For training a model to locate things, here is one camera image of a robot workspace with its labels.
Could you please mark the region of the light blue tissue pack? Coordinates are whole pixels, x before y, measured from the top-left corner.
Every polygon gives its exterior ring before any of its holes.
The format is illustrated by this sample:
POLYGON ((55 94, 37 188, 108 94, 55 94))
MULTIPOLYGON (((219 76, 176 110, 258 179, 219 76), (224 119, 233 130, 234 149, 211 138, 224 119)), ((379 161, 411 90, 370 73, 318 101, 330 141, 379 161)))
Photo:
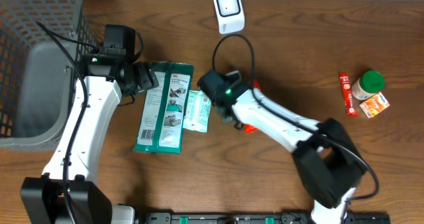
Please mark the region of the light blue tissue pack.
POLYGON ((211 112, 211 100, 202 92, 190 90, 183 128, 206 133, 211 112))

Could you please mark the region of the red snack bag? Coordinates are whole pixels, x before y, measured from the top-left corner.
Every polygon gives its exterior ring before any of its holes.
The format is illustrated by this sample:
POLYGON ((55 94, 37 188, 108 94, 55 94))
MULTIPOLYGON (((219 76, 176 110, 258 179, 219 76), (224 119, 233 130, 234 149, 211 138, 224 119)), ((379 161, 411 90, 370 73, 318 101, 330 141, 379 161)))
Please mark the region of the red snack bag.
POLYGON ((348 73, 340 72, 339 79, 341 82, 341 89, 343 93, 344 104, 346 107, 346 114, 350 117, 357 117, 358 113, 356 112, 353 105, 352 91, 348 73))
MULTIPOLYGON (((253 82, 253 87, 261 90, 260 84, 256 80, 254 80, 254 82, 253 82)), ((253 133, 257 130, 258 129, 256 127, 252 126, 252 125, 249 125, 249 124, 244 125, 244 133, 245 134, 253 133)))

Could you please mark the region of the green white package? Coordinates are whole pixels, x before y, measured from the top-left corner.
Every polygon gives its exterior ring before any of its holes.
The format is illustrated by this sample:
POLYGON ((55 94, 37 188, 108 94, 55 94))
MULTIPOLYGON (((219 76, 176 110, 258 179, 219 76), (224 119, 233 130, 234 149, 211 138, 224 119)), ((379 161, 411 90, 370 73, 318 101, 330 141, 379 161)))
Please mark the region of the green white package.
POLYGON ((137 152, 180 154, 183 119, 194 66, 155 62, 158 87, 146 92, 134 146, 137 152))

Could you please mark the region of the green capped white jar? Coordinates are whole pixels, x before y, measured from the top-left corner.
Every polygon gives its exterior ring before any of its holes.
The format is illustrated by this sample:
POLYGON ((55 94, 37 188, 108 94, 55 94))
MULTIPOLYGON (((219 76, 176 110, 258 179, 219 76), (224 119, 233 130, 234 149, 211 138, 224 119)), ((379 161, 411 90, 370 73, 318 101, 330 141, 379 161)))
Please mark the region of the green capped white jar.
POLYGON ((358 78, 352 85, 352 94, 358 100, 367 100, 381 91, 385 79, 380 72, 369 70, 358 78))

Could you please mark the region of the orange tissue pack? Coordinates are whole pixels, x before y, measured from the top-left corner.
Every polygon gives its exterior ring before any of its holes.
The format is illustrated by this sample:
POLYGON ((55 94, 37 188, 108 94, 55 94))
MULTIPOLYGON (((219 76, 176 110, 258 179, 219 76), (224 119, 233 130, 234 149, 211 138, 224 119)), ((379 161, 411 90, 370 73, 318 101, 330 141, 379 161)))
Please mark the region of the orange tissue pack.
POLYGON ((390 106, 389 101, 384 97, 382 92, 378 92, 373 95, 371 98, 363 101, 360 105, 361 110, 365 113, 367 118, 373 118, 377 114, 381 113, 383 110, 390 106))

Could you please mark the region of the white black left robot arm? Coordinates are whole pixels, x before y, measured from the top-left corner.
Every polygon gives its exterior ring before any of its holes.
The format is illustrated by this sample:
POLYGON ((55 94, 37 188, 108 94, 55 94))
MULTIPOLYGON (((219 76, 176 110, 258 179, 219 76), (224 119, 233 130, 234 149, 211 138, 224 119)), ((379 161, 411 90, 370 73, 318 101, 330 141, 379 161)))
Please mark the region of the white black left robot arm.
POLYGON ((114 205, 97 187, 98 166, 111 117, 124 97, 158 87, 148 62, 139 61, 139 32, 108 24, 101 46, 70 59, 77 77, 62 138, 41 176, 27 177, 21 199, 31 223, 142 223, 131 205, 114 205))

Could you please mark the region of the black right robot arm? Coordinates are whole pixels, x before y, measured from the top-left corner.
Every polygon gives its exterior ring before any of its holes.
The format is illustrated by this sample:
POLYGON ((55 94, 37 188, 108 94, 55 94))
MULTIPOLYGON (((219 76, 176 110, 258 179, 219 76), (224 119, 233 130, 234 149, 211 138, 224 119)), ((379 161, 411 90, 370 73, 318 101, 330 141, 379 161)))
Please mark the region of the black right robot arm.
POLYGON ((211 70, 197 84, 224 117, 256 127, 291 153, 301 183, 314 200, 313 223, 344 223, 346 204, 366 167, 338 121, 320 123, 297 115, 242 81, 238 72, 222 75, 211 70))

